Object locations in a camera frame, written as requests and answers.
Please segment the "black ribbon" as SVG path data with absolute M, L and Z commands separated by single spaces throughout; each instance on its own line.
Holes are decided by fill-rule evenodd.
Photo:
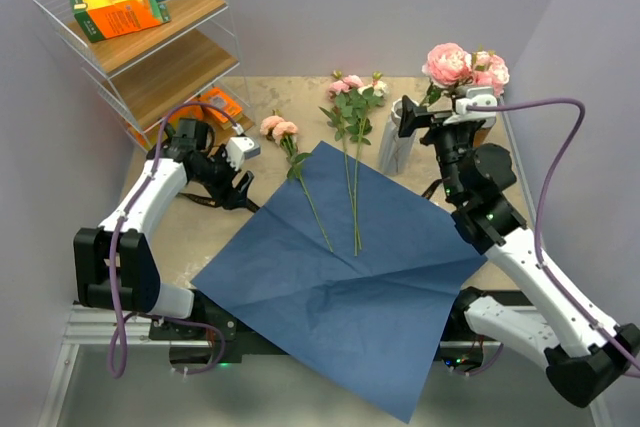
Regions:
M 443 184 L 443 181 L 441 179 L 436 179 L 434 180 L 427 188 L 426 190 L 421 194 L 422 198 L 425 198 L 427 200 L 430 200 L 434 193 L 436 192 L 436 190 Z M 201 195 L 197 195 L 197 194 L 193 194 L 193 193 L 187 193 L 187 192 L 181 192 L 178 194 L 179 197 L 184 198 L 184 199 L 188 199 L 194 203 L 197 203 L 199 205 L 203 205 L 203 206 L 207 206 L 207 207 L 211 207 L 211 208 L 219 208 L 219 205 L 216 203 L 215 200 L 213 200 L 210 197 L 205 197 L 205 196 L 201 196 Z M 245 208 L 247 210 L 249 210 L 252 213 L 257 212 L 260 207 L 253 201 L 248 200 L 247 204 L 245 206 Z

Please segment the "large pink rose stem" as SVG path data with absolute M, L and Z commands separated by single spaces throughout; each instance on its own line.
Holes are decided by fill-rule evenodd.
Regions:
M 430 107 L 441 97 L 451 97 L 461 87 L 490 87 L 500 96 L 510 81 L 505 60 L 494 51 L 467 52 L 456 43 L 436 45 L 426 57 L 422 72 L 429 86 L 420 106 Z

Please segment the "small pink rose stem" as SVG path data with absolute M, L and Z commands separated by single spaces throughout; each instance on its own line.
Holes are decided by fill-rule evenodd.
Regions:
M 327 124 L 335 130 L 334 138 L 341 144 L 343 152 L 346 184 L 353 216 L 355 255 L 360 253 L 362 249 L 362 241 L 358 225 L 356 188 L 354 187 L 354 179 L 352 178 L 350 167 L 348 143 L 358 142 L 360 120 L 357 117 L 357 110 L 354 108 L 354 102 L 359 99 L 358 89 L 363 86 L 364 83 L 359 76 L 345 76 L 341 71 L 334 70 L 331 74 L 331 83 L 327 89 L 327 96 L 331 106 L 319 108 L 319 110 L 326 116 Z

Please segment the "blue wrapping paper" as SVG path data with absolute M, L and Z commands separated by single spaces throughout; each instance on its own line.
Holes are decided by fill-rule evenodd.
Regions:
M 484 257 L 448 212 L 319 143 L 194 277 L 299 362 L 400 421 L 417 407 L 452 304 Z

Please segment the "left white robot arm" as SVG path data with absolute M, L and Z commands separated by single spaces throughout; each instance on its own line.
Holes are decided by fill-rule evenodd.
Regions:
M 247 209 L 254 179 L 241 170 L 260 152 L 258 142 L 236 126 L 234 136 L 214 143 L 211 126 L 182 119 L 175 133 L 147 154 L 138 180 L 117 209 L 73 240 L 78 301 L 85 307 L 172 317 L 185 339 L 200 337 L 207 315 L 193 291 L 162 282 L 150 239 L 168 207 L 190 182 L 203 186 L 214 207 Z

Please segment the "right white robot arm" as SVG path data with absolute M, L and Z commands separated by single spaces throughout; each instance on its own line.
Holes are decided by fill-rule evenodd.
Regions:
M 462 239 L 506 273 L 542 317 L 535 321 L 469 287 L 446 314 L 445 331 L 459 340 L 477 335 L 500 342 L 543 369 L 566 401 L 585 408 L 634 366 L 639 329 L 616 322 L 590 301 L 504 196 L 516 182 L 509 151 L 475 142 L 499 109 L 483 88 L 455 96 L 445 111 L 431 111 L 407 96 L 393 105 L 399 137 L 426 131 L 420 142 L 435 149 Z

